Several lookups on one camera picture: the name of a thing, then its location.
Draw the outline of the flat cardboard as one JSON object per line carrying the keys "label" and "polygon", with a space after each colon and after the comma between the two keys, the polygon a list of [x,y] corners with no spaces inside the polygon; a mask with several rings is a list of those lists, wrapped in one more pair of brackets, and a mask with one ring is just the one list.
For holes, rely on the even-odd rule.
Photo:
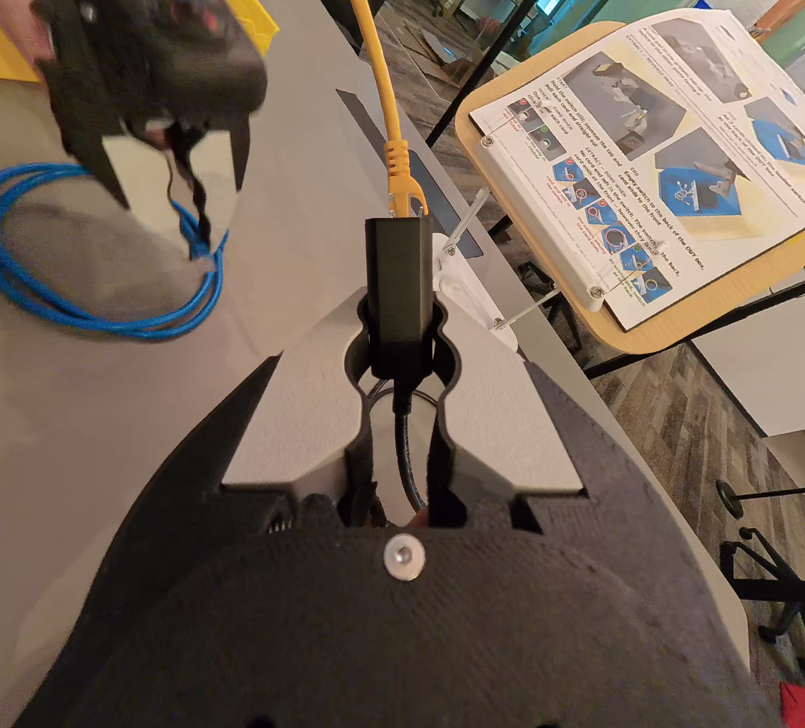
{"label": "flat cardboard", "polygon": [[476,47],[469,52],[449,49],[433,33],[403,21],[395,35],[418,70],[445,88],[461,88],[477,69],[485,53]]}

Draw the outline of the white board stand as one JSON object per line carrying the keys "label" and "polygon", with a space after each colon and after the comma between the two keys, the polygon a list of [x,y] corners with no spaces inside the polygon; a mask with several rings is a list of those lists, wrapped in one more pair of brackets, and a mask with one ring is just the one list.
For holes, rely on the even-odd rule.
{"label": "white board stand", "polygon": [[447,236],[434,233],[432,236],[432,282],[435,292],[441,292],[449,300],[458,304],[460,309],[476,320],[488,332],[494,335],[510,350],[518,351],[518,340],[514,334],[512,324],[546,300],[558,296],[559,290],[552,289],[539,301],[532,302],[517,315],[504,318],[498,306],[494,303],[488,291],[478,279],[478,276],[469,265],[468,260],[461,254],[458,242],[468,230],[470,221],[479,209],[485,204],[490,195],[489,188],[481,188],[467,212],[459,223]]}

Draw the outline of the black network switch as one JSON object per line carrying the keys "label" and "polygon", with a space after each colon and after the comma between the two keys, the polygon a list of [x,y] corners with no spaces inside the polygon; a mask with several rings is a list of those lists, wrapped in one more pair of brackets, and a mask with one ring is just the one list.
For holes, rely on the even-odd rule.
{"label": "black network switch", "polygon": [[373,373],[413,389],[431,373],[433,229],[427,217],[370,218],[366,323]]}

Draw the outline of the red plastic bin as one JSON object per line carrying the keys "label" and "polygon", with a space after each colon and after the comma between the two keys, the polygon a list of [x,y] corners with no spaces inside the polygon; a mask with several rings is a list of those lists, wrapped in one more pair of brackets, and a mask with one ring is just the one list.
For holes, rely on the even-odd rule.
{"label": "red plastic bin", "polygon": [[800,684],[779,683],[781,719],[785,727],[805,726],[805,688]]}

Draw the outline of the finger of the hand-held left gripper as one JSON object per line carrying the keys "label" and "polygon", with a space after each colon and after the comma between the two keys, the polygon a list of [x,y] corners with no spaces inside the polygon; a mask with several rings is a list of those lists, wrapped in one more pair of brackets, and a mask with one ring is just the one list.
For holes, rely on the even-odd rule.
{"label": "finger of the hand-held left gripper", "polygon": [[200,240],[209,254],[222,244],[233,220],[250,149],[249,116],[194,133],[187,153]]}
{"label": "finger of the hand-held left gripper", "polygon": [[187,263],[191,248],[182,218],[171,199],[173,172],[166,154],[131,135],[101,139],[109,164],[129,206],[130,216],[161,247],[169,247]]}

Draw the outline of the wooden instruction board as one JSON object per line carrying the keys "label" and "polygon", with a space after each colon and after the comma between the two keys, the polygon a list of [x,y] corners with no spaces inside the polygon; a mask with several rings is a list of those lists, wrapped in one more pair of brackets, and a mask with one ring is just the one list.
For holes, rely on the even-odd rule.
{"label": "wooden instruction board", "polygon": [[590,24],[457,137],[588,331],[661,351],[803,268],[804,97],[725,10]]}

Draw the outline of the white table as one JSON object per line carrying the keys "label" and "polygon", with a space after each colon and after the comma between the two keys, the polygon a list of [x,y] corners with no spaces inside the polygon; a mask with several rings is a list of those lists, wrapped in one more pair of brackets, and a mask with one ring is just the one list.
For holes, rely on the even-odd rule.
{"label": "white table", "polygon": [[691,345],[765,436],[803,431],[803,294],[694,338]]}

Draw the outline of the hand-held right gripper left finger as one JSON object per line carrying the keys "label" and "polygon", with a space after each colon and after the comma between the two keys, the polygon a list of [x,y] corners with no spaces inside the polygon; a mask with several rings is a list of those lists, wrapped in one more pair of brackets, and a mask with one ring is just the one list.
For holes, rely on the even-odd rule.
{"label": "hand-held right gripper left finger", "polygon": [[335,502],[373,481],[365,323],[358,288],[293,341],[222,478],[234,490],[285,492],[295,502],[325,494]]}

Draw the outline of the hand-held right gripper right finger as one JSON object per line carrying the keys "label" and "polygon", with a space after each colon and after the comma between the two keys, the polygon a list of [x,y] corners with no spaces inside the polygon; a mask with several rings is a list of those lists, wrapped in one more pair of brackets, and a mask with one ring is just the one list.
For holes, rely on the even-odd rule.
{"label": "hand-held right gripper right finger", "polygon": [[569,449],[516,337],[501,336],[456,300],[436,298],[434,372],[443,386],[427,464],[431,518],[466,518],[486,498],[575,497]]}

